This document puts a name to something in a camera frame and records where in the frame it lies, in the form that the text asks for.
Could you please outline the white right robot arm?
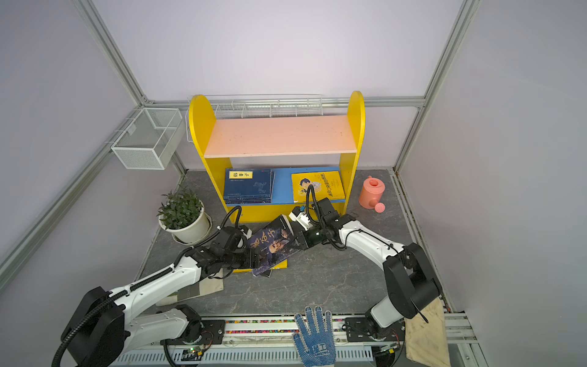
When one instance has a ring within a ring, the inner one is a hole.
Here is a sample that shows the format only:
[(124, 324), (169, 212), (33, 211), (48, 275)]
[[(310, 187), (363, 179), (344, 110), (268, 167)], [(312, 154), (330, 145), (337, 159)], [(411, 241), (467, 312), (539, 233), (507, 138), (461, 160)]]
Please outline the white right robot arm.
[(417, 243), (393, 242), (355, 217), (339, 215), (327, 199), (296, 206), (289, 217), (304, 229), (300, 233), (304, 249), (319, 244), (330, 244), (339, 250), (353, 249), (383, 271), (387, 295), (365, 313), (365, 321), (359, 327), (347, 325), (351, 333), (384, 339), (393, 324), (423, 316), (423, 310), (442, 295), (439, 277)]

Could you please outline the yellow cartoon cover book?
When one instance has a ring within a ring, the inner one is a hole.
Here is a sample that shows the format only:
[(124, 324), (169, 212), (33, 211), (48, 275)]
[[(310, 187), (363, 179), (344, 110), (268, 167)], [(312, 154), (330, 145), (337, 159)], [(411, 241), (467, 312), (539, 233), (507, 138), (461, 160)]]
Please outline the yellow cartoon cover book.
[(291, 180), (295, 203), (302, 203), (306, 200), (310, 186), (314, 189), (316, 200), (324, 198), (331, 201), (345, 199), (339, 171), (297, 173), (292, 174)]

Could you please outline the dark blue book yellow label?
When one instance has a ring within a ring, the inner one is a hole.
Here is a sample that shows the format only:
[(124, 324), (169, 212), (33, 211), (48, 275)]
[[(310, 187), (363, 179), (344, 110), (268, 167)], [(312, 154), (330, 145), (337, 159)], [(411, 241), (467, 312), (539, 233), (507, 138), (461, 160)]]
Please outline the dark blue book yellow label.
[(272, 169), (227, 169), (223, 199), (227, 205), (270, 203), (274, 181)]

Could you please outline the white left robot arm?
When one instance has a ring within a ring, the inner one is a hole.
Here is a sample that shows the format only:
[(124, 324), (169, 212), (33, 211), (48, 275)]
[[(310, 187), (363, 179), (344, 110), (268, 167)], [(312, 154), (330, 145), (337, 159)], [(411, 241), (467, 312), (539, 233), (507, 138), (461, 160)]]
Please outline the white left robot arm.
[(202, 342), (206, 333), (202, 318), (186, 304), (163, 313), (143, 313), (221, 270), (250, 265), (247, 241), (251, 235), (245, 226), (223, 226), (186, 247), (158, 272), (111, 291), (102, 287), (88, 291), (62, 333), (51, 364), (59, 366), (64, 354), (70, 353), (79, 366), (108, 366), (123, 353), (155, 342)]

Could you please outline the purple book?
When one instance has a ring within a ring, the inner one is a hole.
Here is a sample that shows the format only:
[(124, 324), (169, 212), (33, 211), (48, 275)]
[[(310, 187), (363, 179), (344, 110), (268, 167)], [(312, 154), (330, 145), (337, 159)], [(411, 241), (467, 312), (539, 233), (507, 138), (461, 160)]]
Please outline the purple book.
[(263, 275), (303, 249), (301, 237), (294, 232), (285, 215), (280, 215), (253, 233), (247, 246), (253, 255), (254, 276)]

